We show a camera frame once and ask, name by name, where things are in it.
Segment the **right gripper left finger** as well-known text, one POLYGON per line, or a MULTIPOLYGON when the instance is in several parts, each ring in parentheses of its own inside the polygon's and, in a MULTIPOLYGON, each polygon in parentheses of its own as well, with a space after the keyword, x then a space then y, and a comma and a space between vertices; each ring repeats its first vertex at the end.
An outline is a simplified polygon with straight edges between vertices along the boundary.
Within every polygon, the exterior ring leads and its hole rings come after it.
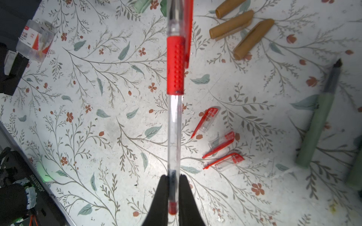
POLYGON ((143 226, 167 226, 169 177, 162 175, 143 226))

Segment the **red pen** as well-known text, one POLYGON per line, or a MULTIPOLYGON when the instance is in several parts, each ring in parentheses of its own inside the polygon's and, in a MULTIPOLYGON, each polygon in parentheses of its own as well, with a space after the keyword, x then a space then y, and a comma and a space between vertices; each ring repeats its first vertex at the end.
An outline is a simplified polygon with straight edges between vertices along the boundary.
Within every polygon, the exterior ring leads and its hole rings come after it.
POLYGON ((179 207, 184 72, 189 66, 193 1, 167 1, 168 213, 179 207))

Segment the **red pen cap two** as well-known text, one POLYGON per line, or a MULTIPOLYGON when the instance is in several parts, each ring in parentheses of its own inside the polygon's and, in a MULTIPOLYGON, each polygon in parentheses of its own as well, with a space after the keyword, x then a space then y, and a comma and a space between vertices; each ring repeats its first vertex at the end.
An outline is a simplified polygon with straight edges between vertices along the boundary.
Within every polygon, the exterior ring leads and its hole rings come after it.
POLYGON ((234 131, 229 131, 222 136, 218 136, 216 139, 209 142, 210 150, 205 155, 202 156, 202 159, 205 159, 209 156, 216 154, 217 152, 221 151, 228 145, 232 144, 235 140, 235 133, 234 131))

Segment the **brown pen cap three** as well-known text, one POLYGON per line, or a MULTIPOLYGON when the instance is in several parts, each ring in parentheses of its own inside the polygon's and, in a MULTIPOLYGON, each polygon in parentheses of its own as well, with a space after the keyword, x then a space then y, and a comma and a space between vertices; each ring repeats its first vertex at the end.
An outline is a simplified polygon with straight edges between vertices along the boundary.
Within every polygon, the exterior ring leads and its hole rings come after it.
POLYGON ((233 34, 234 31, 239 31, 252 22, 254 11, 249 10, 237 17, 234 17, 222 24, 219 24, 209 30, 210 38, 217 39, 219 37, 228 36, 233 34))

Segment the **green pen cap three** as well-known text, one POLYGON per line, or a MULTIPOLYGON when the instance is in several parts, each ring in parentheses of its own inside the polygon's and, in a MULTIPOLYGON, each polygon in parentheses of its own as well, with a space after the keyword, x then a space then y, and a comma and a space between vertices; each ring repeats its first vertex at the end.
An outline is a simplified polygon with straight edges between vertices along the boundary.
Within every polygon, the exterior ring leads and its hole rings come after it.
POLYGON ((137 0, 133 7, 137 14, 143 13, 146 8, 151 4, 151 0, 137 0))

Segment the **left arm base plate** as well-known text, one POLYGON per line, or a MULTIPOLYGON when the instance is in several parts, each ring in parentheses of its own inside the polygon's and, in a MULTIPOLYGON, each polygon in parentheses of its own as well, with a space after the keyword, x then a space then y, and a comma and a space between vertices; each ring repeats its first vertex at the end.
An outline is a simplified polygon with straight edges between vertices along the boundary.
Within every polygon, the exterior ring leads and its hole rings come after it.
POLYGON ((1 151, 1 225, 70 226, 22 155, 1 151))

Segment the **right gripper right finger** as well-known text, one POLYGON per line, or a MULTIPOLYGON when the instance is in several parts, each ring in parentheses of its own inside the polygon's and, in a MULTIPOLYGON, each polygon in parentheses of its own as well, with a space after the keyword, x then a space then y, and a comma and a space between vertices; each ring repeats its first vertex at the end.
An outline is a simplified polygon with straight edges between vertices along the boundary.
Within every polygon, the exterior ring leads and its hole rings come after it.
POLYGON ((205 226, 185 175, 179 179, 179 223, 180 226, 205 226))

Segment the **brown pen cap one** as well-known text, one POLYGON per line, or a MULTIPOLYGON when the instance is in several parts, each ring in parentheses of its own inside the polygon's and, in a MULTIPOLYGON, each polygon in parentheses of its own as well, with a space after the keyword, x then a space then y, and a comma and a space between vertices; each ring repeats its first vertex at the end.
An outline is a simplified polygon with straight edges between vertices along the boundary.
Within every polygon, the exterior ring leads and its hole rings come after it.
POLYGON ((256 24, 245 38, 237 45, 233 52, 235 60, 242 60, 248 52, 269 32, 274 25, 273 19, 266 19, 256 24))

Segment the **red pen cap one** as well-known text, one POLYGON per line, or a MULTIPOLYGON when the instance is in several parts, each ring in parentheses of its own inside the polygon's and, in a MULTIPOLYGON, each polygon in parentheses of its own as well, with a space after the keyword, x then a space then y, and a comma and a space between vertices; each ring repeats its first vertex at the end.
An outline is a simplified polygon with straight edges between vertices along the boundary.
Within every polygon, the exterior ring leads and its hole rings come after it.
POLYGON ((210 107, 204 112, 200 122, 195 128, 193 134, 191 135, 191 139, 193 139, 197 134, 201 132, 206 133, 208 131, 210 126, 213 124, 219 112, 219 109, 220 109, 219 107, 210 107))

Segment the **brown pen cap two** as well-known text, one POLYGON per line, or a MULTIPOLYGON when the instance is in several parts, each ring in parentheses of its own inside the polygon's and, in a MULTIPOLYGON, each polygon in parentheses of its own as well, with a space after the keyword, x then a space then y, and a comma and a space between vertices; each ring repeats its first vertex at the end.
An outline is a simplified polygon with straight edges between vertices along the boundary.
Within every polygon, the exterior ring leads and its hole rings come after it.
POLYGON ((221 5, 216 8, 216 17, 218 19, 223 18, 245 1, 246 0, 225 0, 221 5))

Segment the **small clear plastic box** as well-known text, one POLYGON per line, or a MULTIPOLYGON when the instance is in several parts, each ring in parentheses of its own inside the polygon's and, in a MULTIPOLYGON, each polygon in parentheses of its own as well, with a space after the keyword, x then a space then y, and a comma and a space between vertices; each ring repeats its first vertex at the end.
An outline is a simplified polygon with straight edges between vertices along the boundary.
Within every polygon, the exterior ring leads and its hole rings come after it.
POLYGON ((31 61, 42 63, 54 37, 55 33, 47 26, 29 19, 18 39, 16 52, 31 61))

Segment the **red pen cap three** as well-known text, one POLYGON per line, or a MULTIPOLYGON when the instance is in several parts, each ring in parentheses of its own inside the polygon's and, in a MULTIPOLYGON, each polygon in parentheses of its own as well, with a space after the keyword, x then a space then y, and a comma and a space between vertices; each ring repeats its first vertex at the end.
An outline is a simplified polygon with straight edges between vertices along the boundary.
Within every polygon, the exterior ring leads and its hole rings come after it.
POLYGON ((231 166, 240 164, 244 160, 244 157, 241 156, 239 153, 230 153, 229 155, 226 155, 221 159, 218 159, 217 161, 214 161, 211 164, 205 166, 203 169, 207 170, 209 168, 212 168, 217 170, 218 172, 222 172, 231 166))

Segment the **green pen cap one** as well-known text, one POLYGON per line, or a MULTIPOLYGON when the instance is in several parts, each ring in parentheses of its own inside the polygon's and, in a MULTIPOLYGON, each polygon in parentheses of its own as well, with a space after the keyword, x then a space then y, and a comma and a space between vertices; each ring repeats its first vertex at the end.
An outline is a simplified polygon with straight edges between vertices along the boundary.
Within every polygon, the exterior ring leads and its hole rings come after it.
POLYGON ((167 0, 162 0, 160 3, 160 10, 164 17, 167 17, 167 0))

